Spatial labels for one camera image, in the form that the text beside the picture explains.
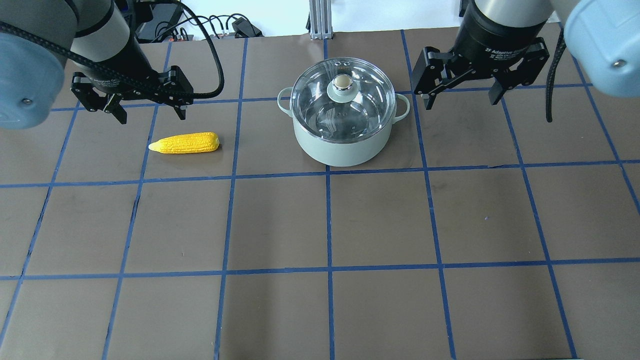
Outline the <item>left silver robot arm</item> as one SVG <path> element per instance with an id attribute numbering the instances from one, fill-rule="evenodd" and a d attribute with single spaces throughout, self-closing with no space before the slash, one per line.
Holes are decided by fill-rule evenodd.
<path id="1" fill-rule="evenodd" d="M 85 109 L 112 114 L 124 125 L 121 101 L 167 104 L 179 118 L 194 100 L 185 73 L 155 70 L 116 0 L 1 2 L 3 129 L 33 128 L 49 116 L 73 62 L 71 93 Z"/>

